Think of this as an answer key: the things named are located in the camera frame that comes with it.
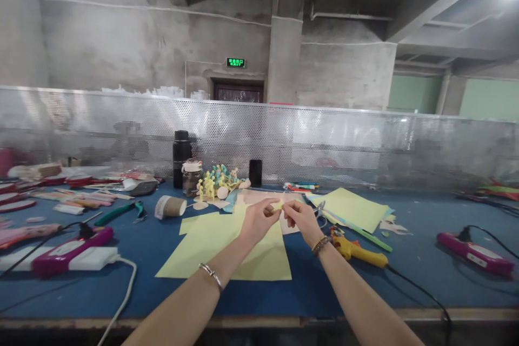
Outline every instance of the forearm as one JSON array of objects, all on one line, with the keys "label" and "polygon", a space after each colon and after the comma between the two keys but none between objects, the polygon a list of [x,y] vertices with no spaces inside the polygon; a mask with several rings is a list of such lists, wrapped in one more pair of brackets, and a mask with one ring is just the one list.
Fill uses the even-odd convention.
[{"label": "forearm", "polygon": [[[236,238],[207,265],[225,288],[232,274],[254,246]],[[198,269],[128,337],[124,346],[193,345],[211,319],[220,291],[216,280]]]},{"label": "forearm", "polygon": [[415,346],[423,343],[384,300],[328,243],[319,259],[339,304],[362,346]]}]

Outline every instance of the hand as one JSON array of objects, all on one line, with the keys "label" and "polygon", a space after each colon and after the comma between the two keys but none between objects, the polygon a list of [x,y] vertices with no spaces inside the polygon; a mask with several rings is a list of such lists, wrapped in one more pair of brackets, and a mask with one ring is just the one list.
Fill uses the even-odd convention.
[{"label": "hand", "polygon": [[239,236],[248,243],[257,245],[280,219],[281,210],[273,212],[274,207],[271,205],[271,203],[278,203],[279,201],[277,198],[267,198],[248,206]]},{"label": "hand", "polygon": [[303,234],[304,241],[311,248],[324,236],[317,223],[314,210],[309,205],[292,200],[283,204],[282,209],[285,211],[288,227],[296,225]]}]

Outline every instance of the green pliers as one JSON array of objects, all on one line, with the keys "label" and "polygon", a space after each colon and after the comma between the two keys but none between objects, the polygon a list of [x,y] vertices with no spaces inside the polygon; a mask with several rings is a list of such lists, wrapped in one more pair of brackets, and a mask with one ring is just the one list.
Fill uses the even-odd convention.
[{"label": "green pliers", "polygon": [[104,225],[107,225],[108,222],[114,220],[117,216],[120,216],[122,214],[125,214],[126,212],[137,208],[137,218],[134,220],[134,223],[142,222],[146,217],[148,216],[148,213],[144,210],[144,207],[142,205],[142,200],[138,200],[136,202],[132,202],[127,205],[123,205],[122,207],[119,207],[112,212],[107,213],[105,216],[103,216],[101,219],[99,219],[97,222],[94,223],[94,226],[101,227]]}]

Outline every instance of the black thermos bottle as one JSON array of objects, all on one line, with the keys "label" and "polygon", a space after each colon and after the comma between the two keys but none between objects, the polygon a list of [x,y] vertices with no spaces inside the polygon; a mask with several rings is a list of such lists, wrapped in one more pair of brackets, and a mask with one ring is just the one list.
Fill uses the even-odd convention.
[{"label": "black thermos bottle", "polygon": [[193,158],[189,133],[185,130],[175,131],[173,141],[173,187],[182,189],[182,164]]},{"label": "black thermos bottle", "polygon": [[261,159],[251,159],[249,161],[249,180],[250,186],[253,188],[261,187],[262,166]]}]

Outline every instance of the bracelet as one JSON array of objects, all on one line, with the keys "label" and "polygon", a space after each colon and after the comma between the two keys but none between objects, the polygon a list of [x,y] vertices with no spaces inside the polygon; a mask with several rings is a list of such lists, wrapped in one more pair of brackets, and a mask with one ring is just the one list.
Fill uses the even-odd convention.
[{"label": "bracelet", "polygon": [[312,254],[314,255],[314,257],[317,257],[317,255],[319,254],[319,252],[321,251],[321,249],[328,243],[328,242],[331,242],[331,237],[329,236],[323,236],[321,239],[319,239],[317,241],[317,243],[314,245],[314,247],[312,248]]},{"label": "bracelet", "polygon": [[219,280],[218,276],[215,274],[215,272],[213,270],[211,270],[211,268],[208,267],[204,263],[200,263],[200,265],[198,265],[198,268],[205,270],[207,273],[209,273],[209,276],[213,277],[216,280],[216,282],[218,283],[218,289],[220,290],[220,293],[222,293],[222,291],[223,291],[222,284],[220,283],[220,280]]}]

